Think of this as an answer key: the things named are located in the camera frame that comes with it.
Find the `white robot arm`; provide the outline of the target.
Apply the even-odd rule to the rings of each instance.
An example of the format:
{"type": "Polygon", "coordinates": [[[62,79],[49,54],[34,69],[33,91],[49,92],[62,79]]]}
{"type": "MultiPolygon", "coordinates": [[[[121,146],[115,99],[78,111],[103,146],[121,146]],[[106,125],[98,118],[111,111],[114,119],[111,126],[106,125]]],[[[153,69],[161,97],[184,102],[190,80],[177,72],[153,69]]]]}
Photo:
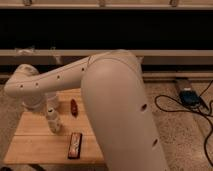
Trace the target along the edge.
{"type": "Polygon", "coordinates": [[[127,50],[91,55],[35,75],[22,64],[5,84],[18,98],[79,88],[109,171],[169,171],[148,103],[141,63],[127,50]]]}

